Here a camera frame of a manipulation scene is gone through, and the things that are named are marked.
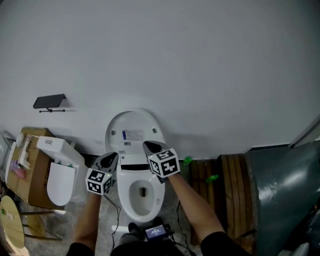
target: pink object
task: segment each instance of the pink object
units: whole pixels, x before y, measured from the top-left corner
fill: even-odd
[[[26,177],[26,170],[20,168],[18,161],[12,160],[10,169],[13,170],[20,178],[24,179]]]

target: black wire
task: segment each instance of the black wire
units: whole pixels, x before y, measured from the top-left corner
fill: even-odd
[[[115,248],[115,234],[116,234],[116,231],[119,227],[119,216],[120,216],[120,212],[121,212],[121,207],[116,205],[109,197],[107,197],[106,195],[104,195],[105,199],[107,199],[110,204],[112,204],[115,208],[116,208],[116,214],[117,214],[117,224],[116,224],[116,228],[114,230],[114,232],[111,234],[111,237],[112,237],[112,249],[111,249],[111,253],[112,251],[114,250]]]
[[[179,246],[182,246],[182,247],[184,247],[184,248],[187,248],[187,249],[189,250],[191,256],[196,256],[196,254],[189,248],[187,235],[182,231],[182,227],[181,227],[181,225],[180,225],[180,220],[179,220],[179,207],[180,207],[180,204],[181,204],[181,203],[180,203],[180,201],[179,201],[178,206],[177,206],[177,208],[176,208],[176,215],[177,215],[177,221],[178,221],[178,224],[179,224],[181,233],[182,233],[182,235],[184,235],[184,241],[185,241],[186,247],[185,247],[184,245],[182,245],[182,244],[179,244],[179,243],[175,242],[174,239],[173,239],[173,242],[175,242],[175,243],[176,243],[177,245],[179,245]]]

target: sleeve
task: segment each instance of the sleeve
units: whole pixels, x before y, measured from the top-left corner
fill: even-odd
[[[70,245],[66,256],[94,256],[95,252],[83,243],[75,242]]]
[[[250,255],[243,248],[232,241],[232,239],[226,233],[223,232],[212,233],[203,239],[201,242],[201,251],[203,256]]]

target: wooden stool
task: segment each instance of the wooden stool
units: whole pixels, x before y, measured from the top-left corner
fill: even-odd
[[[39,215],[51,214],[53,211],[19,212],[15,202],[7,195],[2,198],[0,211],[1,223],[5,234],[11,243],[19,249],[25,247],[25,237],[47,241],[62,241],[59,238],[45,237],[44,223]],[[27,216],[27,225],[22,224],[22,215]],[[24,227],[28,227],[32,235],[25,234]]]

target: toilet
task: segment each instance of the toilet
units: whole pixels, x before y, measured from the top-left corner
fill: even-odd
[[[119,154],[116,180],[122,208],[136,222],[152,221],[165,196],[165,184],[149,170],[144,141],[165,143],[157,121],[141,108],[117,114],[105,135],[106,152]]]
[[[54,159],[46,185],[50,200],[57,206],[84,202],[88,195],[84,157],[61,138],[40,136],[36,147]]]

